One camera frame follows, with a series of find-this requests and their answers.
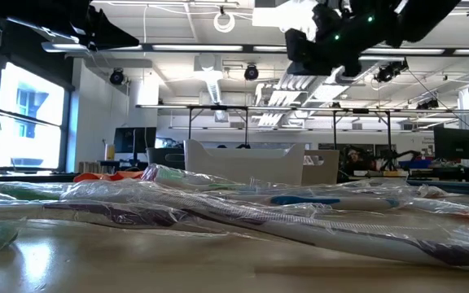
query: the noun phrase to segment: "window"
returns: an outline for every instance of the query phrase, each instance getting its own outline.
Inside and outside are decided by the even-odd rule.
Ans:
[[[0,87],[0,167],[58,168],[65,91],[12,63]]]

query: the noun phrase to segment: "red object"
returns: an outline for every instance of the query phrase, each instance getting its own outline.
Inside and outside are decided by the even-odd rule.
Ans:
[[[84,181],[84,180],[107,180],[107,181],[119,181],[126,178],[131,179],[140,179],[142,177],[143,171],[139,172],[127,172],[121,171],[113,175],[110,174],[99,174],[99,173],[83,173],[75,178],[73,181],[75,183]]]

